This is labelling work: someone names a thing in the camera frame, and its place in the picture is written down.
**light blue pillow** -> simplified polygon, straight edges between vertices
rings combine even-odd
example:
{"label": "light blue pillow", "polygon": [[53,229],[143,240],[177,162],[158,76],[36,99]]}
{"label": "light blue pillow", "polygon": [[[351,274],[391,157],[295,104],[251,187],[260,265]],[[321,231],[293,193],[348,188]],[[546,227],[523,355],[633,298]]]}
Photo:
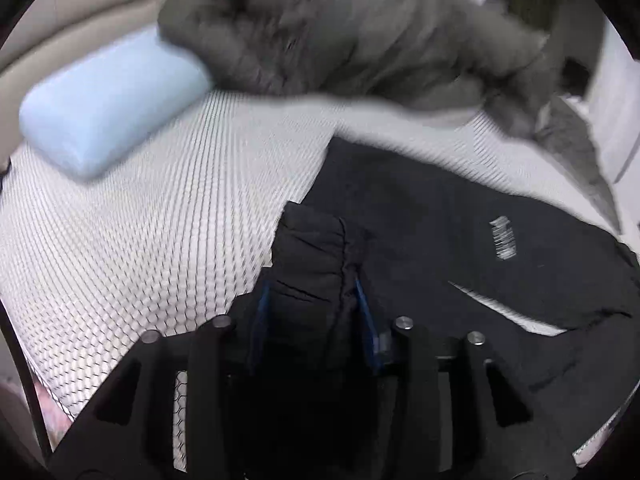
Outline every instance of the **light blue pillow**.
{"label": "light blue pillow", "polygon": [[156,25],[47,77],[20,106],[22,134],[65,173],[95,178],[212,88],[189,52]]}

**beige headboard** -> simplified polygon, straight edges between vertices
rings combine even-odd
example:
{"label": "beige headboard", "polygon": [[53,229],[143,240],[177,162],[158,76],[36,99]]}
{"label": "beige headboard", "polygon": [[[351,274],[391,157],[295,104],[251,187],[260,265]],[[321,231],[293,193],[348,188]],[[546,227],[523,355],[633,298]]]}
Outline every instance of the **beige headboard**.
{"label": "beige headboard", "polygon": [[155,21],[162,0],[35,0],[0,48],[0,160],[21,142],[18,108],[41,79]]}

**black garment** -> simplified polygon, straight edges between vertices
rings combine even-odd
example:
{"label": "black garment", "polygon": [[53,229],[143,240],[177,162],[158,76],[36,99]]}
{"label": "black garment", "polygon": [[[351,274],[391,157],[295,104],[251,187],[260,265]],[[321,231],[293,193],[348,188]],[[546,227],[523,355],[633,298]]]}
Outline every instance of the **black garment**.
{"label": "black garment", "polygon": [[[389,317],[411,316],[440,335],[485,333],[574,449],[640,378],[638,263],[603,230],[338,137],[303,204],[368,232],[362,272]],[[507,259],[497,252],[500,218],[516,251]],[[454,284],[567,332],[528,333]]]}

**bed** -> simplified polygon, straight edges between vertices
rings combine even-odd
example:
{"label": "bed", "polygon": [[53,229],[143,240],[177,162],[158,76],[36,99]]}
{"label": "bed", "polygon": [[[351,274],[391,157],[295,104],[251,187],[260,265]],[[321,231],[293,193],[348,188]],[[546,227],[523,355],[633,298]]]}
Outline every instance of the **bed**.
{"label": "bed", "polygon": [[[110,7],[38,40],[2,72],[0,93],[19,102],[47,72],[151,21],[157,2]],[[252,289],[270,260],[283,204],[305,195],[337,129],[610,230],[561,168],[535,147],[504,138],[480,110],[434,117],[375,100],[213,91],[91,184],[74,183],[21,144],[0,198],[0,294],[34,373],[69,417],[142,332],[194,330]],[[640,251],[623,207],[621,218],[623,241]],[[553,330],[503,314],[534,332]],[[178,468],[187,384],[178,374]],[[602,422],[575,450],[579,463],[606,434],[609,421]]]}

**dark gray jacket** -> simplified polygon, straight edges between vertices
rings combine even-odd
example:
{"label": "dark gray jacket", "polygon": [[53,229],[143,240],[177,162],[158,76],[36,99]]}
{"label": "dark gray jacket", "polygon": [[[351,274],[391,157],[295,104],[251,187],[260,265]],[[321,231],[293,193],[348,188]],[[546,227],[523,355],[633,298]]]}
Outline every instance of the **dark gray jacket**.
{"label": "dark gray jacket", "polygon": [[508,135],[543,139],[619,228],[586,124],[574,114],[567,129],[553,98],[544,38],[508,16],[467,0],[166,0],[158,23],[220,88],[376,95],[417,110],[485,104]]}

